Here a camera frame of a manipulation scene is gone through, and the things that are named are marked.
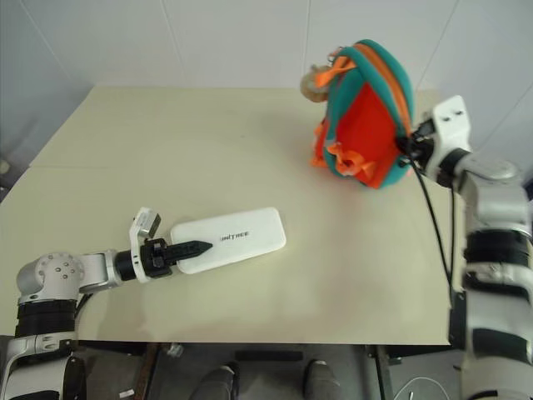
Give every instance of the table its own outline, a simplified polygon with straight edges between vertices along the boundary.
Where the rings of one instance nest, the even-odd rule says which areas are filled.
[[[418,93],[418,109],[437,98]],[[415,177],[375,191],[311,167],[323,110],[289,89],[94,88],[0,206],[0,334],[14,332],[25,263],[127,249],[140,206],[161,214],[165,238],[273,206],[282,250],[100,292],[80,339],[446,344],[446,280]],[[428,186],[446,240],[449,194]]]

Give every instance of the floor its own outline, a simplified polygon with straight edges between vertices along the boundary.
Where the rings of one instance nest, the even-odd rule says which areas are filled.
[[[6,344],[7,337],[0,337],[1,355]],[[302,400],[303,370],[314,358],[330,364],[341,383],[344,400],[380,400],[375,363],[363,346],[185,344],[183,350],[180,357],[160,353],[147,400],[187,400],[204,374],[232,360],[239,350],[298,351],[304,356],[299,362],[240,362],[240,400]],[[78,356],[87,366],[87,400],[116,400],[135,387],[141,357],[93,349],[85,349]],[[461,352],[457,351],[403,358],[399,365],[391,366],[393,392],[413,377],[425,376],[438,381],[450,400],[459,400],[459,376],[454,366],[460,364]],[[446,397],[434,383],[419,380],[396,400]]]
[[[152,380],[148,400],[187,400],[202,376],[234,358],[236,350],[274,349],[302,351],[300,362],[240,362],[241,400],[301,400],[301,379],[305,366],[314,358],[326,360],[341,383],[346,400],[380,400],[373,359],[362,346],[350,345],[184,345],[179,358],[162,354]],[[459,400],[459,377],[454,365],[461,363],[460,352],[408,357],[391,367],[394,393],[416,376],[426,376],[441,383],[450,400]],[[400,393],[398,400],[446,400],[432,382],[416,381]]]

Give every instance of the teal backpack strap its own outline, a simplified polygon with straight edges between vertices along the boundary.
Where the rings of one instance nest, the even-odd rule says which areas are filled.
[[[406,99],[407,109],[409,110],[409,117],[411,121],[415,117],[415,101],[413,98],[413,91],[411,87],[411,81],[407,76],[406,70],[402,65],[390,54],[382,45],[374,42],[370,39],[360,40],[358,43],[366,44],[372,48],[381,57],[381,59],[387,64],[394,74],[398,84],[401,87],[404,98]]]

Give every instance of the table leg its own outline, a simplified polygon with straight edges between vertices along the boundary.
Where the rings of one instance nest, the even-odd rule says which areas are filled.
[[[392,400],[391,371],[389,369],[389,356],[386,353],[386,346],[371,346],[369,353],[376,361],[377,381],[380,387],[381,400]]]
[[[135,386],[133,400],[145,400],[147,398],[157,364],[159,349],[159,343],[148,343],[144,360],[142,361],[141,371],[137,377],[137,385]]]

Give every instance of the black joint band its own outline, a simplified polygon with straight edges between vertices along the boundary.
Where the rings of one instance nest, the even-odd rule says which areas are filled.
[[[118,252],[115,257],[115,267],[120,275],[121,280],[131,281],[135,279],[135,269],[133,269],[132,252]]]
[[[496,390],[487,390],[485,392],[476,393],[474,396],[470,396],[468,400],[480,400],[484,398],[497,398],[498,392]]]
[[[44,333],[71,332],[75,328],[73,300],[29,302],[18,306],[15,338]]]
[[[474,329],[474,354],[479,357],[502,357],[531,365],[529,343],[523,337],[492,329]]]
[[[436,182],[445,187],[451,188],[453,179],[455,176],[456,166],[459,161],[470,152],[466,151],[464,148],[456,148],[452,150],[439,164],[439,174],[436,177]]]
[[[59,392],[55,390],[42,390],[41,392],[27,393],[22,396],[11,397],[11,400],[59,400]]]
[[[529,266],[528,237],[517,231],[482,231],[468,235],[468,263],[508,263]]]

